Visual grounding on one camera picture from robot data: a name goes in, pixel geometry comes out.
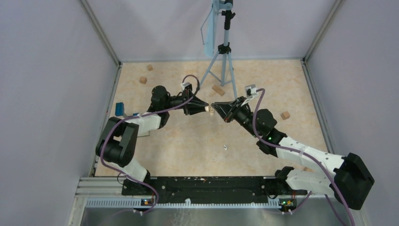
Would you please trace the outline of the beige charging case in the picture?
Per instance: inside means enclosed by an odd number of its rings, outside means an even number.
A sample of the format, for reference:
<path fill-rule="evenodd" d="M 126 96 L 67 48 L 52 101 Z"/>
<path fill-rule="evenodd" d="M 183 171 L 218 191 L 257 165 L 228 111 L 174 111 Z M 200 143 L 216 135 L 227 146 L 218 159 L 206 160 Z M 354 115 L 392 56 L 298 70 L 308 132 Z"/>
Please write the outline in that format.
<path fill-rule="evenodd" d="M 207 113 L 209 113 L 210 116 L 213 116 L 213 115 L 214 115 L 215 110 L 214 110 L 214 108 L 213 108 L 212 106 L 209 105 L 209 106 L 205 106 L 204 108 L 205 108 L 205 111 L 206 111 Z"/>

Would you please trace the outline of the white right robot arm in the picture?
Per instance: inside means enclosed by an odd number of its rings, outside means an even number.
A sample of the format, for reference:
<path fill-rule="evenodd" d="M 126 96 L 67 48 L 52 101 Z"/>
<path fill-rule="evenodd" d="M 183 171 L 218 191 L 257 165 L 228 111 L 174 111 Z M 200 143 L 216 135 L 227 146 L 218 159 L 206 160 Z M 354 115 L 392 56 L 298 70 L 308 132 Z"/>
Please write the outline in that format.
<path fill-rule="evenodd" d="M 214 102 L 211 107 L 224 122 L 236 121 L 252 136 L 259 135 L 259 149 L 268 155 L 298 163 L 308 171 L 284 167 L 277 170 L 276 188 L 282 194 L 308 190 L 334 196 L 352 210 L 360 210 L 375 183 L 358 155 L 331 154 L 304 145 L 275 128 L 277 121 L 268 109 L 251 111 L 245 97 Z"/>

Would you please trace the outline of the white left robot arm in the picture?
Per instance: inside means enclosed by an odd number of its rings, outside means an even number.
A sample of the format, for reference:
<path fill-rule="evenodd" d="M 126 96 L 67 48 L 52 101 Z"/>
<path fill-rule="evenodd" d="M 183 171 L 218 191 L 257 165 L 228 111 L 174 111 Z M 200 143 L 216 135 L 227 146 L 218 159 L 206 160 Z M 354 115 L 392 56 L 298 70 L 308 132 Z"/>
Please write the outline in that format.
<path fill-rule="evenodd" d="M 134 158 L 139 135 L 163 128 L 169 120 L 170 110 L 182 109 L 185 115 L 194 115 L 209 110 L 209 104 L 198 97 L 192 85 L 183 83 L 183 89 L 176 96 L 163 86 L 152 89 L 151 104 L 143 115 L 129 119 L 111 117 L 99 138 L 96 155 L 101 163 L 120 174 L 124 174 L 129 186 L 139 194 L 150 191 L 151 174 Z"/>

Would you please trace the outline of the flat wooden block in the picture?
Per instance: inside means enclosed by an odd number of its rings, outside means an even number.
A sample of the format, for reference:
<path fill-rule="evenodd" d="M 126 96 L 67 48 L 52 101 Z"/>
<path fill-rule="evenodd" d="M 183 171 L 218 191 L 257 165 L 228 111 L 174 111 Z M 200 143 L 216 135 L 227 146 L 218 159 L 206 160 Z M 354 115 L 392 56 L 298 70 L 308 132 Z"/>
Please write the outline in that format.
<path fill-rule="evenodd" d="M 220 96 L 223 96 L 225 94 L 225 92 L 217 85 L 214 85 L 212 87 L 212 90 L 215 91 L 217 94 L 219 94 Z"/>

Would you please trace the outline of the wooden cube block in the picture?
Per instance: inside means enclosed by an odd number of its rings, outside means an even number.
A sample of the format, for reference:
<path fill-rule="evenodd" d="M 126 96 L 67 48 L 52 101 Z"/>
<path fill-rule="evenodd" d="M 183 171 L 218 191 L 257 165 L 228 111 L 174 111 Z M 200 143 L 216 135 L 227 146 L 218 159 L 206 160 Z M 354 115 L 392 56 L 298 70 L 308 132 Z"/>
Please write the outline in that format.
<path fill-rule="evenodd" d="M 281 113 L 282 120 L 287 120 L 290 118 L 290 116 L 291 116 L 291 114 L 288 111 Z"/>

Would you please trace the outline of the light blue tripod stand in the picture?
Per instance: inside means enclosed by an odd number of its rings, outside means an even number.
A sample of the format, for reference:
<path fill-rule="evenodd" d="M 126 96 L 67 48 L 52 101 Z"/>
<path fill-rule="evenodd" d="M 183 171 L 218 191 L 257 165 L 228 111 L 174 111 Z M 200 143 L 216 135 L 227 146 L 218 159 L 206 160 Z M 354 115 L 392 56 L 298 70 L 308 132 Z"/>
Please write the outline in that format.
<path fill-rule="evenodd" d="M 229 34 L 231 28 L 231 20 L 235 17 L 235 13 L 232 11 L 233 1 L 232 0 L 212 0 L 211 9 L 208 13 L 206 19 L 200 27 L 202 44 L 204 46 L 204 53 L 207 57 L 212 58 L 206 72 L 200 80 L 202 84 L 206 77 L 210 74 L 217 81 L 220 82 L 221 86 L 231 84 L 234 97 L 237 98 L 237 88 L 234 76 L 234 68 L 232 65 L 231 47 L 229 42 Z M 216 45 L 216 32 L 218 18 L 224 17 L 223 25 L 223 43 Z M 215 75 L 211 69 L 217 60 L 217 58 L 222 57 L 222 69 L 221 76 Z"/>

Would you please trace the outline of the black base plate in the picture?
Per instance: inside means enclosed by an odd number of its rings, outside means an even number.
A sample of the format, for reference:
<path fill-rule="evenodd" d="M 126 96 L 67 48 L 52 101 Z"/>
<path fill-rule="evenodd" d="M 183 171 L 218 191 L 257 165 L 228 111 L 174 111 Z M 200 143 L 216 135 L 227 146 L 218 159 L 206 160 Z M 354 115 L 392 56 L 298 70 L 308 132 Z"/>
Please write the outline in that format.
<path fill-rule="evenodd" d="M 307 195 L 305 190 L 292 190 L 274 177 L 152 177 L 144 185 L 125 179 L 124 196 L 159 197 L 158 204 L 250 204 L 275 201 L 283 195 Z"/>

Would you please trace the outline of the aluminium frame rail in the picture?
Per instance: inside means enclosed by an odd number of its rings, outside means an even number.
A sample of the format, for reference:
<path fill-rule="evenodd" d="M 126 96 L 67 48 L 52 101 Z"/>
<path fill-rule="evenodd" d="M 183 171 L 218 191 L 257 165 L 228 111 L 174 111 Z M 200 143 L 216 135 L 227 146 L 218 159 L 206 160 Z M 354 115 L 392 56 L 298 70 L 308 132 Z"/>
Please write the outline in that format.
<path fill-rule="evenodd" d="M 108 196 L 124 196 L 121 194 L 123 182 L 125 179 L 121 178 L 112 178 L 112 177 L 94 177 L 94 178 L 83 178 L 80 180 L 78 184 L 78 188 L 76 191 L 77 195 L 93 195 L 95 197 L 108 197 Z M 304 188 L 303 190 L 309 192 L 316 192 L 315 188 Z M 169 207 L 169 206 L 187 206 L 187 207 L 246 207 L 246 206 L 254 206 L 254 207 L 275 207 L 286 205 L 286 201 L 280 201 L 278 198 L 275 201 L 268 201 L 267 203 L 250 203 L 250 204 L 193 204 L 190 199 L 186 199 L 183 203 L 167 203 L 167 204 L 158 204 L 159 197 L 151 198 L 149 196 L 130 196 L 134 199 L 133 205 L 137 206 L 140 209 L 144 207 L 150 207 L 153 203 L 156 203 L 155 206 L 158 208 Z"/>

